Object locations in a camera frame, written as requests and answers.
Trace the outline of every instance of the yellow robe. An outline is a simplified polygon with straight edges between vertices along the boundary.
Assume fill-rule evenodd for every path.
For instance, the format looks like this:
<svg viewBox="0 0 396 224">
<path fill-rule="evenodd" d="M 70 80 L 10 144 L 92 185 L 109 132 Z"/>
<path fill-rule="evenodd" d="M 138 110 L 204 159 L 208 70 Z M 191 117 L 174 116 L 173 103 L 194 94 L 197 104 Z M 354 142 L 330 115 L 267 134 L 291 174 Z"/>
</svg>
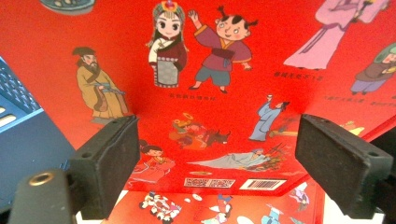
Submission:
<svg viewBox="0 0 396 224">
<path fill-rule="evenodd" d="M 120 102 L 117 98 L 117 95 L 113 92 L 104 92 L 104 96 L 107 101 L 107 110 L 106 111 L 98 111 L 94 108 L 94 106 L 98 103 L 98 96 L 95 93 L 95 85 L 99 83 L 104 84 L 108 83 L 112 90 L 119 90 L 111 78 L 105 73 L 103 70 L 100 71 L 99 76 L 91 82 L 88 82 L 87 79 L 93 76 L 93 73 L 90 72 L 84 66 L 81 66 L 77 70 L 77 81 L 78 86 L 81 89 L 82 98 L 84 99 L 85 104 L 93 110 L 92 116 L 95 118 L 102 119 L 116 119 L 123 117 Z"/>
</svg>

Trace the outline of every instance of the barcode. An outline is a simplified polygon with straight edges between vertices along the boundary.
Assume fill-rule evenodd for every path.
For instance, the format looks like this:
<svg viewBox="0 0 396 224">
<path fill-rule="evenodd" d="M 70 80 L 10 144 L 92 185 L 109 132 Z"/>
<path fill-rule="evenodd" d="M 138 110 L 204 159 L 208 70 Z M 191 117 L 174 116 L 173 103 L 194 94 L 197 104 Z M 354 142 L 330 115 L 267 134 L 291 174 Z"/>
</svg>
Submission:
<svg viewBox="0 0 396 224">
<path fill-rule="evenodd" d="M 274 190 L 285 182 L 284 179 L 249 179 L 240 189 Z"/>
</svg>

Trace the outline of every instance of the cartoon boy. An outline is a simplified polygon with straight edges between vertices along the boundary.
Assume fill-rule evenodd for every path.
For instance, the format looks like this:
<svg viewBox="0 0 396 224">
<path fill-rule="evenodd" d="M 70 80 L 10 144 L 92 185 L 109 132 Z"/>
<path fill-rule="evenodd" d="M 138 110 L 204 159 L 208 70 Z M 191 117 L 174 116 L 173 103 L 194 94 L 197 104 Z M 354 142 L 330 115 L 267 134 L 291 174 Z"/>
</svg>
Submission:
<svg viewBox="0 0 396 224">
<path fill-rule="evenodd" d="M 195 38 L 203 46 L 212 48 L 195 76 L 195 84 L 189 90 L 198 90 L 204 81 L 212 77 L 213 84 L 219 86 L 222 93 L 227 93 L 225 87 L 230 85 L 232 63 L 241 63 L 245 70 L 251 70 L 248 64 L 251 52 L 242 40 L 250 36 L 249 26 L 258 22 L 247 22 L 239 15 L 226 15 L 223 7 L 219 7 L 218 11 L 222 18 L 215 21 L 216 32 L 201 24 L 196 11 L 189 11 L 189 17 L 197 29 Z"/>
</svg>

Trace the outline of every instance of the blue object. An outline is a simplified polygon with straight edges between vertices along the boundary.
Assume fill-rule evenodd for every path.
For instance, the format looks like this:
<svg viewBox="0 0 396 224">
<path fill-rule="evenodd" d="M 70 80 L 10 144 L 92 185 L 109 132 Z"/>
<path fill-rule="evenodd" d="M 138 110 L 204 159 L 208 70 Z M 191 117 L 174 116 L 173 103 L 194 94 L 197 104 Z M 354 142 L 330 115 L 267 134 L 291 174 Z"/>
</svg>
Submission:
<svg viewBox="0 0 396 224">
<path fill-rule="evenodd" d="M 18 183 L 49 168 L 67 167 L 75 150 L 0 57 L 0 213 Z"/>
</svg>

